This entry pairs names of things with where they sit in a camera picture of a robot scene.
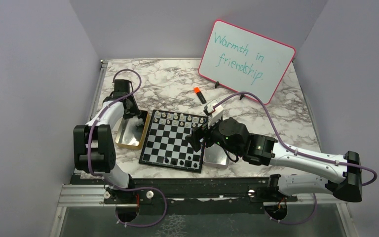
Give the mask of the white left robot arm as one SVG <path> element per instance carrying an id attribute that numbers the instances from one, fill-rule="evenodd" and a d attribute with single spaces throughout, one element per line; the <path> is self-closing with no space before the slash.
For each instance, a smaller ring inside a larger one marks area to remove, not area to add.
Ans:
<path id="1" fill-rule="evenodd" d="M 119 120 L 133 126 L 143 124 L 132 92 L 131 81 L 114 80 L 114 90 L 104 99 L 100 112 L 85 125 L 73 129 L 75 168 L 101 177 L 117 189 L 117 197 L 125 203 L 135 198 L 135 185 L 131 175 L 116 164 L 112 129 Z"/>

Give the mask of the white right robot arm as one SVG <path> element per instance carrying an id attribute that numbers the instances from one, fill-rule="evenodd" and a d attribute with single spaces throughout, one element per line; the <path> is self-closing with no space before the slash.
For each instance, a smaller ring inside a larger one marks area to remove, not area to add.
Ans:
<path id="1" fill-rule="evenodd" d="M 269 200 L 296 194 L 332 194 L 347 202 L 362 201 L 362 174 L 357 152 L 331 155 L 283 145 L 277 139 L 250 133 L 233 118 L 192 128 L 185 140 L 195 151 L 201 146 L 218 145 L 252 165 L 283 166 L 306 172 L 305 175 L 273 175 L 265 187 Z"/>

